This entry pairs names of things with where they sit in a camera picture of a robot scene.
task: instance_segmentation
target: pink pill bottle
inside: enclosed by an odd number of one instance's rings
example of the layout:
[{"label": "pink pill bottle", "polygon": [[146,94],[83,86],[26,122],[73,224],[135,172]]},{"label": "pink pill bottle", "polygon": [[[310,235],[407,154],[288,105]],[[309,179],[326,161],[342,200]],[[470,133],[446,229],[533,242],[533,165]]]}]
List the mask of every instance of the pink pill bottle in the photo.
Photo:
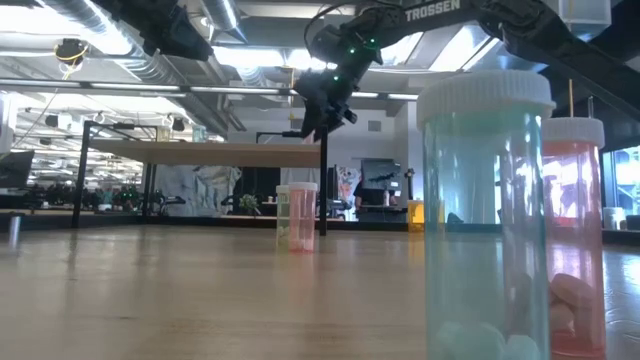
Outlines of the pink pill bottle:
[{"label": "pink pill bottle", "polygon": [[600,164],[602,122],[542,122],[553,359],[604,359]]},{"label": "pink pill bottle", "polygon": [[289,184],[289,251],[313,252],[318,184]]}]

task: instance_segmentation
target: wall mural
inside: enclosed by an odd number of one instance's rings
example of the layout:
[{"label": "wall mural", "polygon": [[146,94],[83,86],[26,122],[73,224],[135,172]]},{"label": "wall mural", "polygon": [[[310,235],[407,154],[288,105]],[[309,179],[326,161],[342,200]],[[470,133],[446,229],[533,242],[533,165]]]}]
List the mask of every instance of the wall mural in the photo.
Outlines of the wall mural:
[{"label": "wall mural", "polygon": [[344,166],[337,167],[338,173],[338,196],[341,200],[346,201],[351,205],[351,210],[345,211],[344,216],[346,221],[357,221],[355,216],[355,201],[353,196],[356,191],[356,186],[360,182],[360,169],[348,168]]},{"label": "wall mural", "polygon": [[185,204],[169,205],[169,216],[219,217],[231,206],[220,202],[233,194],[242,172],[230,166],[158,165],[156,190],[164,196],[180,196]]}]

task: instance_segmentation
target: black speaker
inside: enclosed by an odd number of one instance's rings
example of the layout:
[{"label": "black speaker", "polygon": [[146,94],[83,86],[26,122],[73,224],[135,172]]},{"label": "black speaker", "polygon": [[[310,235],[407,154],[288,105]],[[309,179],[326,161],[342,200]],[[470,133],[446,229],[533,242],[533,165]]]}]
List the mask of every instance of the black speaker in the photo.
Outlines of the black speaker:
[{"label": "black speaker", "polygon": [[184,131],[184,119],[183,118],[173,119],[173,125],[171,125],[171,129],[174,131]]},{"label": "black speaker", "polygon": [[47,126],[58,127],[58,115],[47,115],[47,117],[44,118],[44,123]]}]

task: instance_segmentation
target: monitor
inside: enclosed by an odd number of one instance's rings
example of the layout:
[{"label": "monitor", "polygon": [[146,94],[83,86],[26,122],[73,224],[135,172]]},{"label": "monitor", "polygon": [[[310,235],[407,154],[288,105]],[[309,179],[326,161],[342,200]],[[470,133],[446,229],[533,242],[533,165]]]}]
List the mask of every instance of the monitor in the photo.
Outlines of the monitor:
[{"label": "monitor", "polygon": [[34,154],[34,151],[0,154],[0,188],[25,187]]},{"label": "monitor", "polygon": [[362,160],[362,188],[402,190],[402,167],[389,159]]}]

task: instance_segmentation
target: clear pill bottle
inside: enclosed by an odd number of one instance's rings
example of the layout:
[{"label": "clear pill bottle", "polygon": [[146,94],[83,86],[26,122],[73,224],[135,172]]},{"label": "clear pill bottle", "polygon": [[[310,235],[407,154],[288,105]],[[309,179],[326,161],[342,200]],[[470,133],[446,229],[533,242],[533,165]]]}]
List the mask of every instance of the clear pill bottle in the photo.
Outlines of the clear pill bottle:
[{"label": "clear pill bottle", "polygon": [[540,124],[548,81],[459,74],[418,98],[427,358],[549,358]]}]

